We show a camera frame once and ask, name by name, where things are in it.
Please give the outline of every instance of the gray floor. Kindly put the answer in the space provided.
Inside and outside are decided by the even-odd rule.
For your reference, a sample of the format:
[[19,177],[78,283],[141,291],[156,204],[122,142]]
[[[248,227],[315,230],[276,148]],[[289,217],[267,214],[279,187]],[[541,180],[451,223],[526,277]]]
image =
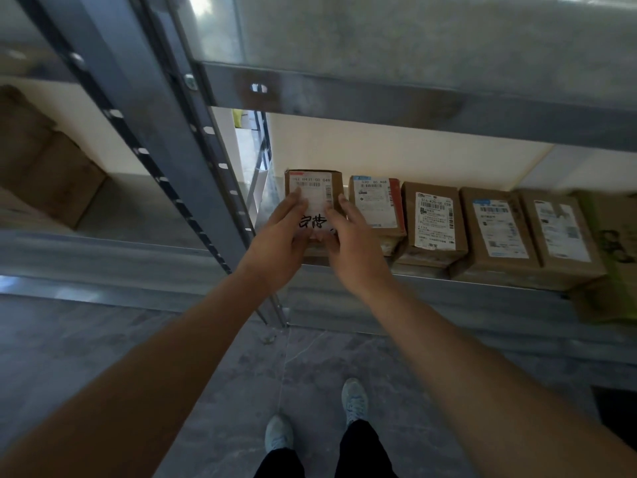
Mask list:
[[[0,450],[175,316],[169,312],[0,295]],[[596,415],[590,385],[637,389],[637,368],[508,354]],[[281,410],[308,477],[333,474],[343,381],[370,394],[370,421],[401,476],[473,476],[425,392],[384,337],[249,322],[212,377],[157,477],[251,477]]]

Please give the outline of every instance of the light blue sneaker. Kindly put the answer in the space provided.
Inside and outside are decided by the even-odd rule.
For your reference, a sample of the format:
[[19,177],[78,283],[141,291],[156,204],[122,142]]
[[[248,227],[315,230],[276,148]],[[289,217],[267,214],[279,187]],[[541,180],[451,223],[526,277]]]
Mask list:
[[270,418],[266,427],[266,452],[275,449],[294,449],[294,434],[290,421],[280,414]]
[[351,377],[345,381],[341,392],[341,401],[343,402],[343,409],[345,409],[347,426],[358,419],[367,421],[367,393],[365,388],[362,387],[360,380]]

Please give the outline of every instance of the person's right arm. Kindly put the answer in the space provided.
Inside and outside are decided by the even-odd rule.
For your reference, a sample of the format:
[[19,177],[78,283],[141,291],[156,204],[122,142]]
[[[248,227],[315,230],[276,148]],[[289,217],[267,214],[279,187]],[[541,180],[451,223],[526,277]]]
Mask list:
[[330,265],[368,305],[486,477],[637,476],[637,453],[604,426],[458,329],[402,288],[364,217],[329,208],[338,240],[322,233]]

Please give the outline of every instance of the person's right hand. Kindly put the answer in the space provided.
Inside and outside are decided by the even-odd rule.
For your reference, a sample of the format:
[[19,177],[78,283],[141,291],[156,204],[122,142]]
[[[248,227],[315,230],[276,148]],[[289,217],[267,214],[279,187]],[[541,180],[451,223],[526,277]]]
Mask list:
[[329,264],[341,283],[367,303],[379,290],[394,287],[396,281],[365,217],[345,195],[340,194],[338,202],[349,219],[331,206],[326,208],[327,219],[336,228],[338,239],[328,231],[319,232],[317,238],[327,248]]

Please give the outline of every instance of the person's left arm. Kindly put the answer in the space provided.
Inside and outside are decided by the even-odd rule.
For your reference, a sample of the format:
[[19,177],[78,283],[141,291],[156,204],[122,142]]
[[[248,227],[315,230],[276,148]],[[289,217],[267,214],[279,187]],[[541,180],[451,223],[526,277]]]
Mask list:
[[17,442],[0,476],[151,477],[237,332],[299,269],[306,207],[288,196],[235,273]]

